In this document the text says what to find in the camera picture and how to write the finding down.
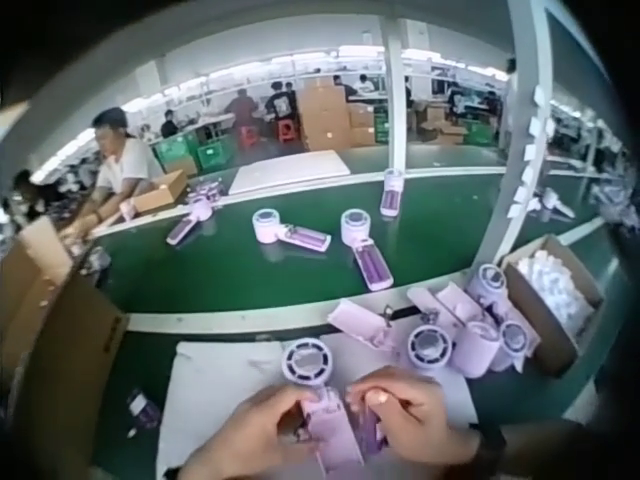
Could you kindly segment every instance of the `worker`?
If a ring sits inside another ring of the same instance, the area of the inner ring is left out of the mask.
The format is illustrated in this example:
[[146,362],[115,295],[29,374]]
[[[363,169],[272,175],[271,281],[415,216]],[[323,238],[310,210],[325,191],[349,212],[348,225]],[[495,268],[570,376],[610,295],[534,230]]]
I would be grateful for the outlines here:
[[364,73],[360,75],[359,80],[353,88],[355,88],[360,95],[367,95],[376,91],[376,87]]
[[272,114],[276,121],[295,121],[295,112],[291,105],[291,96],[289,93],[282,90],[282,82],[273,82],[271,84],[271,89],[273,90],[273,95],[268,98],[267,103],[265,104],[267,113]]
[[258,104],[247,94],[246,88],[238,90],[238,96],[224,109],[225,113],[233,113],[235,116],[234,128],[254,126],[256,119],[253,114],[256,110],[258,110]]
[[102,153],[96,186],[63,238],[84,238],[93,228],[120,210],[125,200],[153,189],[151,180],[164,173],[151,148],[127,132],[124,111],[115,107],[93,119],[95,138]]
[[29,224],[42,215],[47,215],[51,208],[65,199],[56,184],[37,185],[31,181],[31,172],[21,170],[13,179],[13,189],[20,195],[26,210],[23,213],[24,223]]
[[169,109],[166,112],[164,112],[164,123],[160,127],[160,135],[162,135],[162,138],[173,137],[174,135],[177,135],[178,132],[180,131],[178,126],[173,121],[173,118],[174,118],[173,110]]
[[509,79],[505,87],[502,100],[502,116],[500,118],[500,134],[498,148],[506,151],[511,143],[511,132],[513,131],[513,110],[518,91],[518,73],[516,71],[516,59],[507,60],[507,74]]
[[351,85],[342,83],[342,77],[340,77],[340,75],[333,76],[333,84],[336,87],[344,87],[344,96],[345,96],[345,100],[347,101],[349,101],[349,98],[358,94],[358,91],[355,88],[353,88]]
[[451,82],[447,90],[447,104],[449,105],[449,120],[457,123],[464,113],[464,94],[458,82]]

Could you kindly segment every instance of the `wrist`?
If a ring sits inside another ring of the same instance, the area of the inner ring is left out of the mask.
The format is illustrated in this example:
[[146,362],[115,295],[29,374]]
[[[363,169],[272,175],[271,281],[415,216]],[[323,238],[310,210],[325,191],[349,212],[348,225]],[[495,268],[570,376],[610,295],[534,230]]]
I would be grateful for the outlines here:
[[445,441],[444,458],[448,465],[462,465],[473,460],[480,446],[480,434],[474,430],[451,428]]

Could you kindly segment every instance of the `red stool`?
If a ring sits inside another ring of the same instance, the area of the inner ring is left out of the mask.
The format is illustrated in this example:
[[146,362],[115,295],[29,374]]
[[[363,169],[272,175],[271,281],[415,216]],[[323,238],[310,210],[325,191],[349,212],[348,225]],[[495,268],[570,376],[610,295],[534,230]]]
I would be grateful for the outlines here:
[[278,141],[280,143],[296,140],[297,138],[296,125],[293,120],[278,120]]
[[240,127],[240,146],[247,149],[258,143],[260,135],[256,127]]

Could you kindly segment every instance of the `white component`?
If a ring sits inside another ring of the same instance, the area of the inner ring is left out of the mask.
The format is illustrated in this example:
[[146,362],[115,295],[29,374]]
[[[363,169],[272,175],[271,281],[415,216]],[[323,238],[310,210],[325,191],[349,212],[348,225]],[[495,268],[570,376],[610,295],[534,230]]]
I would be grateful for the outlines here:
[[345,245],[352,247],[369,238],[371,217],[364,210],[352,208],[340,217],[340,234]]
[[253,230],[260,243],[275,243],[282,229],[280,214],[272,208],[263,208],[253,214]]

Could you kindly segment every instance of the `white pillar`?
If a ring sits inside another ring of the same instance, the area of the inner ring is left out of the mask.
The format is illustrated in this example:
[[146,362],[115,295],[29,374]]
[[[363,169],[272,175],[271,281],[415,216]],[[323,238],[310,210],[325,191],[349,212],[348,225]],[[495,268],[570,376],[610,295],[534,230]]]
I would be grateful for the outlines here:
[[380,17],[389,94],[389,166],[404,170],[407,163],[407,94],[402,65],[402,26],[397,18]]
[[518,73],[513,131],[500,195],[474,266],[497,262],[513,248],[542,168],[545,125],[551,112],[553,70],[547,12],[537,0],[507,1]]

